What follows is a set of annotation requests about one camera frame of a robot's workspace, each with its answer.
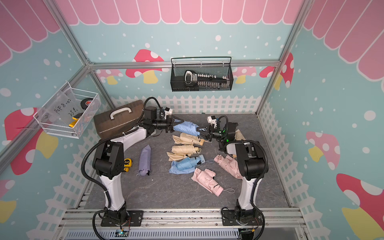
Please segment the small blue sleeved umbrella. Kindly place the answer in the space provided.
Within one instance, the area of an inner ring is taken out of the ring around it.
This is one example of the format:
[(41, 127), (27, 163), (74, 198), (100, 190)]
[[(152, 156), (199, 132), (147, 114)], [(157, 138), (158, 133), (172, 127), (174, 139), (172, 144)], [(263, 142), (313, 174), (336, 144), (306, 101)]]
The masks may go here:
[(200, 136), (200, 133), (197, 131), (197, 127), (199, 127), (197, 124), (185, 121), (184, 123), (179, 124), (179, 126), (182, 128), (181, 133), (185, 133), (195, 137)]

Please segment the beige sleeved umbrella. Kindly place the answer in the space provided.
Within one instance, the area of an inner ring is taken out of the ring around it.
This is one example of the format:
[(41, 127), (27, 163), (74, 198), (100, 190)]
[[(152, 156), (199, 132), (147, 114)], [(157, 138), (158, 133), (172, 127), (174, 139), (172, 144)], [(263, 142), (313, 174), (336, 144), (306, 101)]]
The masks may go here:
[(197, 136), (192, 136), (186, 133), (181, 133), (180, 136), (173, 135), (173, 140), (175, 144), (181, 145), (199, 145), (202, 146), (205, 142), (204, 139), (201, 139)]

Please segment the beige umbrella sleeve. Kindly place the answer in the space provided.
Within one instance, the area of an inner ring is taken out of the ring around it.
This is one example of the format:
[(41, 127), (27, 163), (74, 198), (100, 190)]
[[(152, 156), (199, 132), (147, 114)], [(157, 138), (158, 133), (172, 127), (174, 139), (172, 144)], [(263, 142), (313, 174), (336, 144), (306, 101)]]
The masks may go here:
[(235, 140), (244, 141), (245, 139), (246, 138), (244, 137), (244, 135), (242, 134), (242, 132), (240, 130), (235, 131)]

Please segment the light blue sleeved umbrella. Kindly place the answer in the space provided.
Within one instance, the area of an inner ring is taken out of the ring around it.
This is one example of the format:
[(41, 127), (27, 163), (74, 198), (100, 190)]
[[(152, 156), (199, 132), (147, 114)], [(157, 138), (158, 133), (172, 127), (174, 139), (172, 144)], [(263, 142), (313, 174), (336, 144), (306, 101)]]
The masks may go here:
[(196, 157), (187, 157), (179, 162), (172, 162), (171, 168), (169, 170), (170, 174), (190, 174), (193, 173), (197, 166), (200, 166), (204, 163), (213, 163), (214, 160), (206, 160), (203, 155)]

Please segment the pink umbrella sleeve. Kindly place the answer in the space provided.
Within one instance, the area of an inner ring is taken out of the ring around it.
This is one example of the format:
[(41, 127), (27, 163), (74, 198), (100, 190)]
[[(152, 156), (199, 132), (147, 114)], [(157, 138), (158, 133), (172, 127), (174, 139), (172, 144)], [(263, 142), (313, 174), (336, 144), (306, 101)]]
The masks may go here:
[(217, 155), (214, 158), (214, 161), (234, 178), (243, 178), (239, 170), (238, 162), (231, 155), (227, 155), (225, 157)]

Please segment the pink sleeved umbrella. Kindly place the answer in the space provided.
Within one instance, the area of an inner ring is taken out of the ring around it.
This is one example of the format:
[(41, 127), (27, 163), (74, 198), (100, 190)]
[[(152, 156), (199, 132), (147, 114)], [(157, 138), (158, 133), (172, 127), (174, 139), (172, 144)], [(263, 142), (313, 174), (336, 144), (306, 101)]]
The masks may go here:
[(224, 189), (215, 180), (215, 177), (216, 173), (209, 169), (201, 170), (196, 168), (191, 179), (217, 197), (220, 196), (222, 192), (235, 193), (235, 190), (232, 188)]

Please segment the purple sleeved umbrella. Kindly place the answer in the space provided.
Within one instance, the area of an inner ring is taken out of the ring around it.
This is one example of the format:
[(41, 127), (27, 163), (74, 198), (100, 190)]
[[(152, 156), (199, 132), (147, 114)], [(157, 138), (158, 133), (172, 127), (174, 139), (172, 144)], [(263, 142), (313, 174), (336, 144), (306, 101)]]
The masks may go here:
[(149, 145), (142, 149), (139, 161), (139, 176), (149, 176), (151, 174), (151, 153), (152, 149)]

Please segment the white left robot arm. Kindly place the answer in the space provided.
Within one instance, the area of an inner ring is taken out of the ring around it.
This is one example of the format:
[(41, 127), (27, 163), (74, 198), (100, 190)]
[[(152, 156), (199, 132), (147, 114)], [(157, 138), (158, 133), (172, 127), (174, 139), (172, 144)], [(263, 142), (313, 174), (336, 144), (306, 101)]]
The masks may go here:
[(86, 153), (81, 163), (84, 178), (104, 191), (106, 204), (99, 213), (115, 225), (123, 226), (131, 220), (121, 184), (125, 151), (156, 130), (172, 133), (175, 126), (184, 122), (174, 116), (171, 109), (159, 104), (147, 106), (148, 102), (137, 100), (95, 116), (102, 139)]

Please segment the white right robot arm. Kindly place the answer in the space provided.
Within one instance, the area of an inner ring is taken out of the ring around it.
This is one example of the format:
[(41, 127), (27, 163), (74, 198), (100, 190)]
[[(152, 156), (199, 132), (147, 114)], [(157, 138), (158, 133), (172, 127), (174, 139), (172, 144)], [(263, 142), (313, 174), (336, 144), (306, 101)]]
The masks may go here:
[(246, 140), (238, 130), (238, 123), (229, 122), (227, 116), (209, 116), (207, 121), (206, 126), (196, 128), (199, 136), (208, 141), (217, 140), (219, 150), (226, 154), (217, 155), (214, 162), (242, 180), (235, 209), (224, 208), (223, 223), (262, 226), (264, 215), (255, 201), (259, 184), (269, 170), (266, 151), (259, 142)]

